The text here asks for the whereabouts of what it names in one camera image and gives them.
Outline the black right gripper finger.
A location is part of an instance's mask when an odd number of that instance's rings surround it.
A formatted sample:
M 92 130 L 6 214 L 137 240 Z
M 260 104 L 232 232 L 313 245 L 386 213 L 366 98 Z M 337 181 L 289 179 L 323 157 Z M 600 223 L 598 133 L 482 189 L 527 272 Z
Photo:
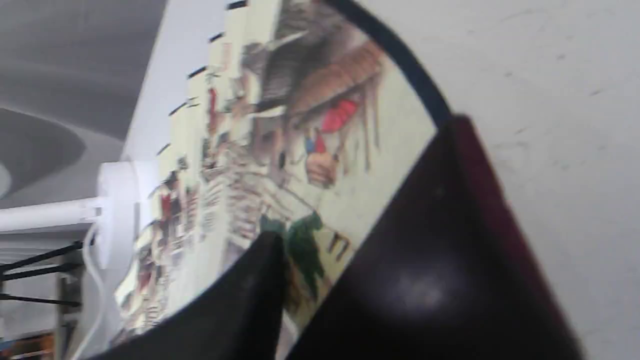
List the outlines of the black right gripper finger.
M 200 296 L 96 360 L 274 360 L 286 292 L 284 242 L 263 232 Z

